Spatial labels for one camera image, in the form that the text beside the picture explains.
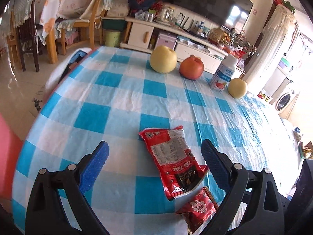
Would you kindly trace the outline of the small red candy packet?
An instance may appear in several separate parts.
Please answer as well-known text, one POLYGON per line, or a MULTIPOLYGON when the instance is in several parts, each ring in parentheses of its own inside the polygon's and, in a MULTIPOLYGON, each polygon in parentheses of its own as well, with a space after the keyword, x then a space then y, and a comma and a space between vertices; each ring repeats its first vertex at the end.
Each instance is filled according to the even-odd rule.
POLYGON ((187 223, 188 234, 195 233, 218 210, 213 195, 208 187, 203 187, 197 195, 175 212, 187 223))

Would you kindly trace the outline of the large red snack bag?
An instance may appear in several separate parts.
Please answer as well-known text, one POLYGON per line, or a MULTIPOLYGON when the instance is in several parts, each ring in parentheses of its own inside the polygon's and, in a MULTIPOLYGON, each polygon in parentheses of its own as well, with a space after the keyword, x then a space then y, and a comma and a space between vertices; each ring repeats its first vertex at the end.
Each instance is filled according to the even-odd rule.
POLYGON ((209 167, 197 162, 186 142, 183 126, 145 128, 139 136, 156 164, 169 201, 189 194, 207 175, 209 167))

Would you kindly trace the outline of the yellow pear right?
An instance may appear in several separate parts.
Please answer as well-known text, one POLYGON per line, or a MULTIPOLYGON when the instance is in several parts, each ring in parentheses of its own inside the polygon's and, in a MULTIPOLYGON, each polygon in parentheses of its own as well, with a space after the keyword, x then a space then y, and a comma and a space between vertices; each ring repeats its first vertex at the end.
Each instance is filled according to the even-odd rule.
POLYGON ((228 92, 233 98, 239 99, 247 93, 247 83, 239 78, 232 79, 228 85, 228 92))

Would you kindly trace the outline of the yellow pear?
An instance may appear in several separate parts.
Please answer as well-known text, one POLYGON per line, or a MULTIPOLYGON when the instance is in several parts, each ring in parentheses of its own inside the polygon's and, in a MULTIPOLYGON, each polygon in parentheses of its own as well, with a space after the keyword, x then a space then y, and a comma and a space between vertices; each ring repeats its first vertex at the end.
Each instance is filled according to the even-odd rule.
POLYGON ((158 73, 169 73, 177 65, 177 54, 167 46, 156 47, 150 56, 150 66, 158 73))
POLYGON ((239 99, 247 93, 247 83, 239 78, 232 79, 228 85, 228 92, 233 98, 239 99))

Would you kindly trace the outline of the white washing machine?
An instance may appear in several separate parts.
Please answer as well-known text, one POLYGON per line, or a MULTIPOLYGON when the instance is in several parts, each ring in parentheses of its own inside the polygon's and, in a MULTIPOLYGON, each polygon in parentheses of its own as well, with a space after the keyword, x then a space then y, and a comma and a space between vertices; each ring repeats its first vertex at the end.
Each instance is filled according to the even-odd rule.
POLYGON ((281 113, 298 94, 298 87, 292 80, 285 78, 277 89, 277 94, 275 109, 281 113))

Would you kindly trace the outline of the white yogurt drink bottle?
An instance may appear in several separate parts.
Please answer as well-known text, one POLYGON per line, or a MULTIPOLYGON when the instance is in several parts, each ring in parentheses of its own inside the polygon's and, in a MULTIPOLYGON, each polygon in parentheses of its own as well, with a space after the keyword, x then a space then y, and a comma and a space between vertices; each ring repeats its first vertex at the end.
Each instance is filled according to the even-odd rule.
POLYGON ((209 81, 211 89, 222 92, 230 82, 238 63, 237 58, 229 54, 219 65, 209 81))

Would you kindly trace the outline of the cat print stool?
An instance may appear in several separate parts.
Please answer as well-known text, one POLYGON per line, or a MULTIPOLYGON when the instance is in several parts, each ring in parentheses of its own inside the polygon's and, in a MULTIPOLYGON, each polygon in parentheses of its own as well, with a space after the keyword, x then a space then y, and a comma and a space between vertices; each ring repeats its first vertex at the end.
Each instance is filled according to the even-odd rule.
POLYGON ((50 92, 45 85, 43 85, 34 95, 32 99, 31 114, 36 117, 48 101, 50 92))

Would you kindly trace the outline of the blue white checkered tablecloth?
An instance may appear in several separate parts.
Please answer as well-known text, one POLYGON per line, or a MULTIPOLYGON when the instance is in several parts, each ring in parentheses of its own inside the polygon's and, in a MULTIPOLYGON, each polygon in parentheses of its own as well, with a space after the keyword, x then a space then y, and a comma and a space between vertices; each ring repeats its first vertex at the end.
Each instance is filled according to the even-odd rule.
POLYGON ((167 200, 156 165, 139 132, 183 126, 198 163, 210 139, 233 162, 251 170, 268 167, 287 194, 299 163, 292 126, 272 106, 247 94, 234 99, 210 89, 209 74, 197 81, 177 70, 159 74, 149 56, 101 47, 62 82, 38 114, 25 139, 13 182, 13 218, 25 229, 30 192, 41 168, 57 171, 91 153, 100 141, 109 156, 86 198, 111 234, 186 234, 167 200))

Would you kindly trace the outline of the red orange apple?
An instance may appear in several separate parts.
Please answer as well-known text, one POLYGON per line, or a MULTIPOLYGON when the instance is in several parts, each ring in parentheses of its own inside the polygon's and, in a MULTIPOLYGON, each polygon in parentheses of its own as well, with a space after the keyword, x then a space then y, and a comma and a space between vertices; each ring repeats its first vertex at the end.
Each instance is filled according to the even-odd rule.
POLYGON ((179 72, 184 78, 196 80, 203 74, 204 64, 200 57, 191 55, 180 63, 179 72))

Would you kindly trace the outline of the white standing air conditioner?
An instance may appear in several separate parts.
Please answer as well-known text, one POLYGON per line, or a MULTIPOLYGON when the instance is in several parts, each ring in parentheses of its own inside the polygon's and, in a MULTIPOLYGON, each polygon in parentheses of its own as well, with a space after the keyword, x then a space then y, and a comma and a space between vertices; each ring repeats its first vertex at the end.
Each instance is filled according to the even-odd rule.
POLYGON ((262 74, 270 68, 293 22, 293 13, 279 4, 264 28, 257 53, 249 61, 248 70, 243 77, 251 92, 261 85, 262 74))

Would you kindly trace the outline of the yellow pear left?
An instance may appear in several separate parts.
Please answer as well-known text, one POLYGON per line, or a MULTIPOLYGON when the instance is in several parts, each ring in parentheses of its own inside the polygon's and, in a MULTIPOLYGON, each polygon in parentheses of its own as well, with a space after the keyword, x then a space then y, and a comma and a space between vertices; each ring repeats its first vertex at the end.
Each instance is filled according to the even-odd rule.
POLYGON ((158 73, 169 73, 177 65, 177 54, 167 46, 156 47, 150 56, 150 66, 158 73))

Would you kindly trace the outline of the green small waste bin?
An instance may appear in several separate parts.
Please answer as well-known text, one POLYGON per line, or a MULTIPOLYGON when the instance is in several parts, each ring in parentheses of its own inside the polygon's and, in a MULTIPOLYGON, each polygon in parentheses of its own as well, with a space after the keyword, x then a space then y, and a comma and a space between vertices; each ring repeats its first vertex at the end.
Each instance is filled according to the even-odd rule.
POLYGON ((104 44, 108 47, 119 47, 121 41, 121 31, 106 30, 104 34, 104 44))

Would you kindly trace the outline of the black flat screen television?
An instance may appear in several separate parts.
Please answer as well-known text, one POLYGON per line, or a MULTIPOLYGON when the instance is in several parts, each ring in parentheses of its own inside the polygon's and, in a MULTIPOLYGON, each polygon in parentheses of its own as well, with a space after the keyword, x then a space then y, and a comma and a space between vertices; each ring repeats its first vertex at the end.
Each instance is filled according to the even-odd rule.
POLYGON ((163 0, 208 18, 228 30, 244 27, 253 3, 250 0, 163 0))

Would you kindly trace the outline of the white electric kettle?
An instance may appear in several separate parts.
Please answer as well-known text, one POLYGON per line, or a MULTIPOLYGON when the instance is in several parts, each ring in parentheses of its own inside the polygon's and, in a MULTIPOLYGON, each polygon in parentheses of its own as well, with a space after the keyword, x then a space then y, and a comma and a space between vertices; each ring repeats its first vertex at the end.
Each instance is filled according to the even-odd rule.
POLYGON ((165 6, 161 9, 161 12, 157 14, 156 19, 164 23, 172 23, 173 14, 174 7, 165 6))

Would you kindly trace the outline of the dining table with floral cloth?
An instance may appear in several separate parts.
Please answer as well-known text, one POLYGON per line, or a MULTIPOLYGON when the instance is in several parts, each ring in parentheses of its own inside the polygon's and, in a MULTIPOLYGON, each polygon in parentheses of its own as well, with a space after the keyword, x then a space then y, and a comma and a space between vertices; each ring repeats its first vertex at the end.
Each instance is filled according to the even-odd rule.
POLYGON ((40 41, 47 48, 49 62, 58 62, 55 44, 55 22, 58 16, 62 0, 36 0, 35 1, 35 23, 42 26, 39 34, 40 41))

